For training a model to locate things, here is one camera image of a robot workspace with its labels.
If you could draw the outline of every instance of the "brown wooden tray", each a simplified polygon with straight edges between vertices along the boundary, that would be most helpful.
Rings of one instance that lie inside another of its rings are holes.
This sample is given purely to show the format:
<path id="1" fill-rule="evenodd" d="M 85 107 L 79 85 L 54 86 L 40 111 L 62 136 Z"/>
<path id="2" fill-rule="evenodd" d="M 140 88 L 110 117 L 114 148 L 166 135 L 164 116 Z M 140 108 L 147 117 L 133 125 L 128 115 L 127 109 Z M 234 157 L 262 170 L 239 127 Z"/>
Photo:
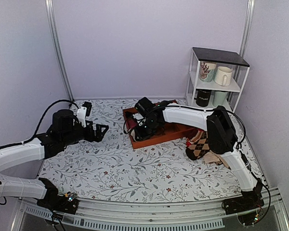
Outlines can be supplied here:
<path id="1" fill-rule="evenodd" d="M 134 107 L 123 109 L 124 120 L 127 119 L 125 116 L 126 112 L 138 113 L 138 111 Z M 153 137 L 145 141 L 134 141 L 132 136 L 130 135 L 133 149 L 143 148 L 143 147 L 155 145 L 158 143 L 163 143 L 163 142 L 172 141 L 178 138 L 186 137 L 195 129 L 195 127 L 191 127 L 191 126 L 187 126 L 183 124 L 176 124 L 176 123 L 166 123 L 164 126 L 164 129 L 165 129 L 164 131 L 161 130 L 160 135 L 154 135 Z"/>

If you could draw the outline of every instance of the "table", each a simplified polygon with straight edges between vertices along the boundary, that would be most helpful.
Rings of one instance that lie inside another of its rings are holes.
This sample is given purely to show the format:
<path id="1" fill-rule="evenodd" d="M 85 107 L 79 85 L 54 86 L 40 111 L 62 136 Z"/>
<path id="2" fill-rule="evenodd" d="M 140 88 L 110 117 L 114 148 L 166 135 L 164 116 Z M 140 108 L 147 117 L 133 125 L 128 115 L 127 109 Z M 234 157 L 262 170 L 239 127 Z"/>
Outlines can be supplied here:
<path id="1" fill-rule="evenodd" d="M 91 100 L 92 112 L 87 119 L 109 125 L 104 140 L 68 146 L 44 161 L 39 176 L 48 178 L 61 193 L 71 191 L 79 198 L 103 201 L 192 202 L 240 195 L 237 179 L 224 165 L 188 159 L 185 138 L 133 150 L 130 138 L 123 134 L 122 109 L 133 107 L 137 101 Z M 241 137 L 237 120 L 232 117 L 232 121 Z M 247 141 L 243 142 L 243 153 L 253 172 L 262 176 Z"/>

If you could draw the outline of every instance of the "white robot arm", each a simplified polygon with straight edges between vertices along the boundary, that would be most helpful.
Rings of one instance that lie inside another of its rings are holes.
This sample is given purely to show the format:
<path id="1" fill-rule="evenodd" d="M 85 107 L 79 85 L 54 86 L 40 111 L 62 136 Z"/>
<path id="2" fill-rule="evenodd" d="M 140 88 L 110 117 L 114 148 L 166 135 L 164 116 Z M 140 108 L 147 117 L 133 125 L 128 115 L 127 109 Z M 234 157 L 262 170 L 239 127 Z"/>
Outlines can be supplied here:
<path id="1" fill-rule="evenodd" d="M 163 110 L 165 122 L 185 124 L 208 131 L 207 117 L 210 116 L 212 112 L 195 111 L 177 107 L 178 104 L 176 103 L 170 103 L 168 106 L 169 107 Z M 221 158 L 223 158 L 231 168 L 231 171 L 239 181 L 242 191 L 249 192 L 255 188 L 257 180 L 250 173 L 250 163 L 248 161 L 245 163 L 242 160 L 241 153 L 237 149 L 234 148 L 232 152 L 221 154 Z"/>
<path id="2" fill-rule="evenodd" d="M 93 129 L 93 122 L 85 119 L 91 107 L 91 103 L 85 102 L 76 116 L 71 110 L 59 110 L 53 114 L 53 123 L 46 133 L 22 143 L 0 147 L 0 172 L 25 162 L 51 158 L 80 140 L 100 142 L 109 127 L 96 124 L 96 130 Z M 78 205 L 73 196 L 58 196 L 58 189 L 44 178 L 29 180 L 0 174 L 0 197 L 3 196 L 36 198 L 40 206 L 73 214 Z"/>
<path id="3" fill-rule="evenodd" d="M 223 206 L 227 214 L 264 205 L 261 195 L 263 184 L 252 173 L 248 159 L 240 151 L 236 130 L 224 107 L 201 110 L 170 101 L 155 105 L 144 97 L 138 101 L 135 108 L 143 117 L 142 122 L 133 128 L 135 139 L 138 141 L 154 135 L 165 122 L 185 124 L 208 132 L 210 150 L 221 155 L 228 163 L 241 187 L 242 197 L 224 200 Z"/>

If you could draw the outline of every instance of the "mug with coral design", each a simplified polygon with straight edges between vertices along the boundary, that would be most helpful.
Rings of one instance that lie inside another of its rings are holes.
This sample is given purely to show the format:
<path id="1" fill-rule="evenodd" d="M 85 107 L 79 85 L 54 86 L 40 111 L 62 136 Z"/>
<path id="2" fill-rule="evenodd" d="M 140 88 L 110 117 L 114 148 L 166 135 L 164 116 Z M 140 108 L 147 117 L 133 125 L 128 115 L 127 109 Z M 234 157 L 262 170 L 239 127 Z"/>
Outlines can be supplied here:
<path id="1" fill-rule="evenodd" d="M 214 79 L 216 63 L 200 63 L 200 80 L 203 82 L 211 82 Z"/>

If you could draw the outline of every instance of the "lavender wall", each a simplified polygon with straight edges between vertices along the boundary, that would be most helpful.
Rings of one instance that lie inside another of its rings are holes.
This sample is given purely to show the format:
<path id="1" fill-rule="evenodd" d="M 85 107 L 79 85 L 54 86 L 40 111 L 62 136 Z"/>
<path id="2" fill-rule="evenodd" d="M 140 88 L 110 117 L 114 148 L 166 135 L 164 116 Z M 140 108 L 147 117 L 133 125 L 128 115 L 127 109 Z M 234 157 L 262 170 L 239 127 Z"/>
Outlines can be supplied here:
<path id="1" fill-rule="evenodd" d="M 251 71 L 237 112 L 289 214 L 289 1 L 256 1 L 245 58 Z"/>
<path id="2" fill-rule="evenodd" d="M 183 97 L 192 46 L 238 51 L 247 1 L 56 0 L 75 98 Z"/>
<path id="3" fill-rule="evenodd" d="M 0 145 L 29 138 L 46 107 L 60 98 L 67 95 L 55 58 L 45 2 L 0 0 Z M 50 125 L 52 112 L 41 131 Z M 32 162 L 6 173 L 35 178 L 39 166 L 40 162 Z M 8 204 L 0 206 L 0 231 L 8 230 L 15 202 L 8 198 Z"/>

